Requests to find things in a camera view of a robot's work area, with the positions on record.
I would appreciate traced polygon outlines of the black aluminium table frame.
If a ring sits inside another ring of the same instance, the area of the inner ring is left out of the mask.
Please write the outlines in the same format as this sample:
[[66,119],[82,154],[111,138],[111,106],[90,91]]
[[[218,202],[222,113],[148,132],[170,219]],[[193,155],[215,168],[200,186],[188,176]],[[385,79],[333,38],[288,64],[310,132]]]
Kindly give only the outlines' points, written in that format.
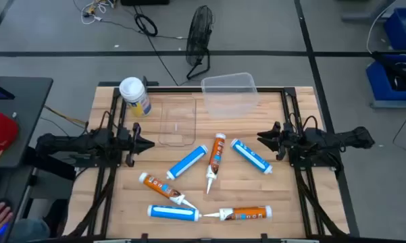
[[[218,179],[206,194],[205,171],[208,160],[192,166],[172,186],[203,214],[197,222],[149,217],[149,205],[167,205],[168,200],[139,183],[142,172],[164,179],[166,171],[186,156],[192,146],[157,144],[135,157],[134,167],[121,165],[116,171],[109,215],[98,213],[95,233],[106,227],[109,240],[146,240],[154,242],[221,243],[277,242],[282,238],[304,238],[295,171],[288,160],[278,161],[275,153],[257,140],[257,133],[269,130],[286,113],[278,88],[259,89],[259,103],[254,111],[237,119],[211,119],[205,108],[203,93],[196,86],[151,87],[152,111],[139,119],[142,136],[156,141],[160,133],[161,103],[166,97],[193,97],[197,102],[195,144],[212,146],[215,134],[224,133],[228,140],[238,138],[273,165],[270,175],[263,175],[231,148],[226,148]],[[221,208],[269,205],[272,218],[220,221],[204,217]]]

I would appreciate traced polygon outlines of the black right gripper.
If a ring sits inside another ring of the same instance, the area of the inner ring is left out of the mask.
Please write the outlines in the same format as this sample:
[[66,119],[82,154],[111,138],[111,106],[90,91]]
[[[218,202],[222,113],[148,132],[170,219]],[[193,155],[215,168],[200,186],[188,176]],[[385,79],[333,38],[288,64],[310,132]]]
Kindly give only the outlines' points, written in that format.
[[276,159],[283,160],[286,155],[286,149],[293,145],[292,137],[294,135],[293,125],[289,122],[283,123],[283,130],[281,130],[280,122],[276,121],[274,124],[275,130],[266,132],[258,132],[260,136],[258,141],[267,146],[272,152],[278,152]]

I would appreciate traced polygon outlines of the blue bin with black parts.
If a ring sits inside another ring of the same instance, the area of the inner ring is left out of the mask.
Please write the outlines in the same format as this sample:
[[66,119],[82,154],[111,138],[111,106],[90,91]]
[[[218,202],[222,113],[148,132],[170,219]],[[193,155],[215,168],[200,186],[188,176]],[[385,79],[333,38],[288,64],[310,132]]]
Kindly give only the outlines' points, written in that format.
[[366,74],[373,92],[374,109],[406,109],[406,54],[372,53]]

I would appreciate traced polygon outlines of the clear flat plastic lid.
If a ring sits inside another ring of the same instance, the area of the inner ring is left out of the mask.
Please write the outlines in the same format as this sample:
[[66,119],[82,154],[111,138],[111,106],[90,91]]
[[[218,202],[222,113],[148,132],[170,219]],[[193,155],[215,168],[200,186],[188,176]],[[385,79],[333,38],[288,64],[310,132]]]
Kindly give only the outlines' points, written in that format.
[[195,142],[197,102],[192,97],[166,97],[161,103],[158,142],[165,146],[188,146]]

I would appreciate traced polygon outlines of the blue silicone tube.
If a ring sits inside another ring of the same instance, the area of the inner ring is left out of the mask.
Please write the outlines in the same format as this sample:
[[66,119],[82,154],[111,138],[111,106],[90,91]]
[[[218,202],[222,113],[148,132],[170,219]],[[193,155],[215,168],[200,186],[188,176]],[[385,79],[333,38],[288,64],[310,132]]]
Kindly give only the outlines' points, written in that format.
[[184,173],[189,167],[194,165],[199,159],[206,155],[208,149],[205,145],[198,146],[195,150],[189,153],[181,161],[177,162],[166,172],[166,178],[168,180],[175,180],[182,173]]
[[273,173],[273,166],[262,159],[257,153],[252,151],[245,143],[243,143],[239,139],[235,138],[231,142],[230,146],[234,151],[244,157],[253,167],[258,169],[261,173]]
[[200,214],[198,209],[164,205],[149,205],[147,215],[149,217],[176,219],[182,221],[198,221],[202,217],[202,214]]

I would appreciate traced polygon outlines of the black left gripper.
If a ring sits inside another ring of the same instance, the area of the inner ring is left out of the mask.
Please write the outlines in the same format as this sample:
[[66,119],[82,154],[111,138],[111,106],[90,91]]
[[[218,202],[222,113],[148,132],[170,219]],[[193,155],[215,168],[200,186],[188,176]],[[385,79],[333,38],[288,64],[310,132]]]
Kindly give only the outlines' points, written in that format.
[[121,152],[128,152],[125,158],[125,164],[129,167],[134,167],[133,156],[138,151],[138,142],[142,143],[140,145],[140,152],[144,152],[155,146],[155,143],[147,140],[140,136],[141,126],[138,122],[134,122],[132,125],[132,130],[128,130],[125,127],[121,127],[118,130],[117,140],[118,140],[118,149]]

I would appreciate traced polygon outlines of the black floor fan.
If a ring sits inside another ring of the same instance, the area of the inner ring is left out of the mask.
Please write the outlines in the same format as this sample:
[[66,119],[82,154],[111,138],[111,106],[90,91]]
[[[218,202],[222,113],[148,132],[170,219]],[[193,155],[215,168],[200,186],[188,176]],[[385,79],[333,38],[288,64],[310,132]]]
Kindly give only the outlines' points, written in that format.
[[[213,13],[207,5],[198,7],[193,15],[186,42],[186,62],[192,67],[186,75],[187,80],[208,72],[210,64],[210,51],[208,49],[210,36],[213,30]],[[195,69],[203,64],[207,58],[207,67],[196,74]]]

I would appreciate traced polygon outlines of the grey table base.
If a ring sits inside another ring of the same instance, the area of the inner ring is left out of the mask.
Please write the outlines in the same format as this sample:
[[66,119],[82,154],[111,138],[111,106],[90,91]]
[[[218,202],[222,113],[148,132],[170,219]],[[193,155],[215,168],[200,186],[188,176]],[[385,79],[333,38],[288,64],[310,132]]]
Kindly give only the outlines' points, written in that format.
[[340,18],[343,22],[371,22],[377,20],[380,14],[387,11],[396,0],[368,0],[375,1],[373,9],[365,11],[352,11],[342,13]]

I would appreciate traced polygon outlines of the frosted plastic container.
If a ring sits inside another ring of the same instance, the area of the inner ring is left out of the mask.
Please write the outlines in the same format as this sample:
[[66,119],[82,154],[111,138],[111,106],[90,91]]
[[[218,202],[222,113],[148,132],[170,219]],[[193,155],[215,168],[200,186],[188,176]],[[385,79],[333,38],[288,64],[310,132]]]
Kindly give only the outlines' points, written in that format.
[[214,119],[235,119],[256,108],[259,94],[247,72],[206,77],[201,81],[205,108]]

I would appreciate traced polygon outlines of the orange sealant tube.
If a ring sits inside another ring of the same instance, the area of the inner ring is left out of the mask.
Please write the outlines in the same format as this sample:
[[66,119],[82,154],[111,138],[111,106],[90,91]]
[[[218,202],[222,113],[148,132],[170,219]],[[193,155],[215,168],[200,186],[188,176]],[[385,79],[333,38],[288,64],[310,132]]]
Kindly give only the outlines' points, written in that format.
[[222,153],[224,150],[226,136],[222,133],[217,133],[215,135],[215,141],[211,151],[209,165],[207,167],[207,191],[206,194],[209,194],[211,185],[217,179],[220,163],[222,160]]
[[175,188],[171,187],[169,184],[162,182],[160,179],[156,178],[155,176],[142,172],[139,177],[139,182],[148,186],[150,189],[158,192],[162,196],[166,197],[173,203],[177,205],[186,205],[190,208],[196,209],[194,205],[187,201],[184,194],[176,190]]
[[272,208],[269,205],[258,207],[221,208],[217,213],[205,214],[204,217],[217,217],[220,221],[269,219],[272,218]]

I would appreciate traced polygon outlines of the person's leg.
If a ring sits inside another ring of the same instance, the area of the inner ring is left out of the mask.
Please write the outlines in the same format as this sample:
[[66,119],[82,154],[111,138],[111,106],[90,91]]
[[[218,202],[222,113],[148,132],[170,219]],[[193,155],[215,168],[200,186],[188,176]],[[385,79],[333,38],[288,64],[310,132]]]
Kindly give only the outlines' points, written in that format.
[[14,223],[7,243],[27,243],[50,236],[49,226],[43,219],[21,219]]

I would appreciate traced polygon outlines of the dark grey desk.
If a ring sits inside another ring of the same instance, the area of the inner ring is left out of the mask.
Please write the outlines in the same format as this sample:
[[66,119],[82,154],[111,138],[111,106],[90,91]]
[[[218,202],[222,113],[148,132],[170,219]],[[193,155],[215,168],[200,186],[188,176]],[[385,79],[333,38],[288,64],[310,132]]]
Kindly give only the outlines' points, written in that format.
[[52,84],[52,78],[0,76],[0,87],[14,95],[12,100],[0,100],[0,113],[8,117],[15,113],[19,128],[16,140],[0,156],[0,168],[22,163]]

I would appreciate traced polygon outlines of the blue storage bin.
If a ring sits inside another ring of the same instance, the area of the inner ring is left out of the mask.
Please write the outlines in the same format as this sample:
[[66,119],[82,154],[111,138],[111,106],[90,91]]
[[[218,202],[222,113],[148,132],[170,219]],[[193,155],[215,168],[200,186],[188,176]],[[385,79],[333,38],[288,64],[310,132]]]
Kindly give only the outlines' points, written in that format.
[[384,29],[393,49],[406,50],[406,8],[395,8]]

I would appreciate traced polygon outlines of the black box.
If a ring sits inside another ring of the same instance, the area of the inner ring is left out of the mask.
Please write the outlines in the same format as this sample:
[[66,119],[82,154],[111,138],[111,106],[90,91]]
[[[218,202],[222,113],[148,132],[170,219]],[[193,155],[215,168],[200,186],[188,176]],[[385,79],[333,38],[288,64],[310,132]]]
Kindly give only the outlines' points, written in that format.
[[170,3],[170,0],[120,0],[120,3],[125,6],[168,5]]

